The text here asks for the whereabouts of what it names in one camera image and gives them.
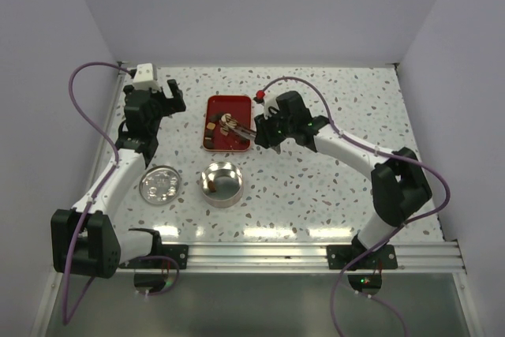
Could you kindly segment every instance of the black mounting bracket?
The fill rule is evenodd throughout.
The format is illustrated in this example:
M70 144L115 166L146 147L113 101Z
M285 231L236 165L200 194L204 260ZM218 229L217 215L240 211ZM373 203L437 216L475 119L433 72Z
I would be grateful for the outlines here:
M81 213L58 209L50 220L53 265L64 272L70 241ZM72 256L71 274L110 278L118 268L121 247L108 215L87 214Z
M158 249L157 253L151 253L149 255L168 256L178 263L181 270L185 270L188 264L189 246L181 244L163 244ZM161 270L162 266L162 260L131 260L128 266L120 264L119 268L158 268Z
M343 269L352 259L356 257L356 251L352 245L328 245L326 247L326 258L330 270ZM382 269L395 270L398 268L395 247L384 245L379 250L370 253L365 258L357 262L349 270L374 270L381 263Z

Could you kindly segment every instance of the white robotic arm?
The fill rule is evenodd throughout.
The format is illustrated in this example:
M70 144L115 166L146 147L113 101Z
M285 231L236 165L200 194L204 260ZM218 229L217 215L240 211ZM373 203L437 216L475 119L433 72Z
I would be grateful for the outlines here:
M71 209L57 210L51 218L56 271L64 272L78 220L88 208L83 228L75 241L71 273L109 278L119 264L159 252L161 238L157 232L135 229L116 234L111 220L124 195L155 154L161 119L185 110L176 81L168 80L167 84L172 98L167 98L158 84L155 67L143 64L138 65L133 84L124 87L125 121L119 126L115 143L118 161L115 157L110 160L95 184ZM108 174L110 177L99 188Z
M279 144L286 138L293 138L297 144L314 152L341 160L372 182L376 212L354 236L353 252L346 258L347 261L381 242L385 244L385 238L432 197L419 166L378 155L379 147L348 133L346 136L349 138L343 138L343 132L337 134L328 118L312 117L298 92L267 95L260 91L255 100L264 105L263 114L255 117L256 134L253 139L256 144L280 152ZM350 143L350 140L364 145L375 154ZM408 148L397 152L380 148L380 151L417 160Z

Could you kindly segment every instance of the terrazzo surface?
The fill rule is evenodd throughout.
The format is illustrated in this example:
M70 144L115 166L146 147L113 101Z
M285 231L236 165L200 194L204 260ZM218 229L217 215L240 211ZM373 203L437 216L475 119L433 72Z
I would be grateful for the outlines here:
M350 242L373 210L371 184L345 163L316 154L287 140L282 154L252 147L243 153L210 153L202 146L207 100L212 95L254 96L276 77L296 76L314 83L330 104L344 130L389 148L407 146L417 152L402 93L392 68L275 68L161 67L159 79L175 79L184 92L185 113L162 120L159 148L151 167L169 165L181 175L178 198L164 206L144 201L138 180L128 191L113 220L118 232L131 227L159 230L170 242ZM122 85L131 84L125 78ZM299 91L312 116L324 114L310 88L281 82L273 92ZM109 134L117 138L123 120L120 95ZM253 113L262 107L253 105ZM110 158L105 148L104 168ZM231 208L207 204L198 186L200 172L211 162L229 161L244 175L242 199ZM422 211L433 209L426 204ZM411 224L397 242L440 242L438 219L431 216Z

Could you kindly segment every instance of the brown object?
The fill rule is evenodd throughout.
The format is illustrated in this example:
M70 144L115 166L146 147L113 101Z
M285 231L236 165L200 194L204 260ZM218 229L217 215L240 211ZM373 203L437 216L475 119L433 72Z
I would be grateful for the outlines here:
M217 190L215 189L215 184L213 181L208 181L208 189L211 190L211 193L215 193Z
M204 148L206 149L213 149L214 148L214 143L209 140L204 141Z

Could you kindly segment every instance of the purple cable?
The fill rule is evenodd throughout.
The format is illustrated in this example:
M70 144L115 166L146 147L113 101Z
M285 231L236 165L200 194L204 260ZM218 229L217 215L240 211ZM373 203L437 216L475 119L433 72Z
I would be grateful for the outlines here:
M76 75L82 70L85 69L86 67L89 66L108 66L113 69L121 70L124 71L125 73L129 74L127 69L123 69L120 66L113 65L111 63L107 62L89 62L85 63L79 67L77 67L73 72L72 75L70 76L69 79L69 95L70 95L70 100L72 101L73 106L76 108L77 112L83 117L86 122L88 122L89 125L91 125L98 133L102 135L103 138L107 141L107 143L112 147L112 151L114 152L114 159L116 161L116 165L119 162L119 152L116 149L116 146L114 145L114 142L111 140L109 136L105 133L104 130L102 130L94 121L92 121L80 108L79 104L76 101L76 97L73 94L73 80L75 79ZM103 177L102 181L96 186L95 191L92 193L92 199L94 200L100 190L103 188L105 183L107 183L107 180L110 178L110 176L114 173L114 170L116 170L116 166L112 166L111 169L107 172L107 174ZM70 245L69 245L69 251L66 256L66 262L65 262L65 270L63 272L63 299L62 299L62 318L63 318L63 324L67 325L70 320L72 320L73 314L76 312L77 307L79 306L80 301L84 297L84 294L86 294L86 291L88 290L89 286L92 284L93 280L95 279L94 277L91 277L86 285L84 286L82 292L80 293L79 298L76 301L76 304L74 307L72 307L72 310L70 311L70 314L67 315L67 309L68 309L68 304L69 304L69 280L70 280L70 271L72 268L72 256L73 252L76 248L76 243L77 243L77 238L79 237L79 232L82 229L82 226L84 224L84 220L86 219L86 215L89 212L89 209L92 206L92 201L89 201L86 203L86 206L84 207L84 210L82 212L82 215L80 215L79 221L77 222L77 226L75 231L73 232L72 239L70 240Z
M267 91L268 88L270 88L273 84L277 83L277 82L280 82L280 81L296 81L296 82L300 82L302 84L305 84L307 86L309 86L312 90L314 90L314 92L319 96L319 98L321 99L321 102L323 103L324 105L324 109L326 110L326 113L327 113L327 117L328 117L328 120L330 122L330 125L331 125L331 128L339 135L341 136L344 140L346 140L347 142L353 144L354 146L360 148L360 149L363 149L367 152L371 152L371 153L374 153L374 154L377 154L377 155L380 155L380 156L383 156L385 158L390 158L390 159L397 159L399 161L403 161L403 162L407 162L407 163L411 163L413 165L416 165L416 166L419 166L419 167L422 167L423 169L425 169L426 171L428 171L429 173L433 174L439 181L440 183L442 183L442 186L445 190L445 199L443 200L442 204L439 205L438 207L436 207L435 209L433 209L432 211L429 211L429 212L426 212L422 215L419 215L419 216L416 216L416 217L413 217L411 219L408 219L405 221L405 223L396 228L395 230L393 230L388 236L386 236L385 238L383 238L381 241L377 242L374 246L372 246L370 249L366 250L365 252L363 252L362 254L360 254L359 256L357 256L356 258L354 258L352 261L350 261L340 272L339 272L339 276L337 277L337 280L335 281L333 287L331 288L331 295L330 295L330 310L331 310L331 319L333 320L333 325L335 326L335 329L337 330L338 334L341 335L342 337L344 337L344 333L342 331L342 329L340 328L340 325L339 325L339 322L337 321L337 318L336 318L336 315L335 315L335 291L337 290L337 287L339 286L339 283L340 281L342 280L342 277L344 276L344 273L349 269L351 268L352 266L354 266L357 262L359 262L361 259L365 258L367 255L369 255L371 252L373 252L375 249L379 248L380 246L384 245L385 243L387 243L391 238L393 238L393 236L395 236L405 225L407 224L410 224L410 223L413 223L414 221L417 221L419 219L423 219L425 217L428 217L430 215L434 215L440 211L442 211L446 206L447 204L449 203L449 200L451 199L451 189L449 188L449 185L447 183L447 181L442 177L442 175L432 169L431 167L429 167L428 165L426 165L425 163L422 163L420 161L417 161L415 159L411 159L411 158L407 158L407 157L402 157L402 156L399 156L399 155L395 155L395 154L390 154L390 153L386 153L386 152L381 152L381 151L378 151L376 152L373 148L370 148L364 144L362 144L361 142L359 141L356 141L354 140L352 137L349 137L347 136L343 131L341 131L338 126L335 124L335 121L333 120L333 117L331 116L331 112L330 112L330 106L328 105L326 99L324 98L323 94L321 93L321 91L319 91L317 89L316 86L314 86L312 83L306 81L305 79L301 79L301 78L298 78L298 77L280 77L280 78L277 78L277 79L274 79L273 81L271 81L270 83L268 83L263 91ZM406 326L406 323L405 321L403 320L400 312L395 309L392 305L389 305L388 303L386 303L385 301L383 300L380 300L379 298L375 298L375 297L372 297L373 300L379 302L380 304L386 306L387 308L389 308L389 310L391 310L401 321L402 323L402 326L403 326L403 331L404 331L404 336L405 337L408 337L410 336L410 331L409 329L407 328Z

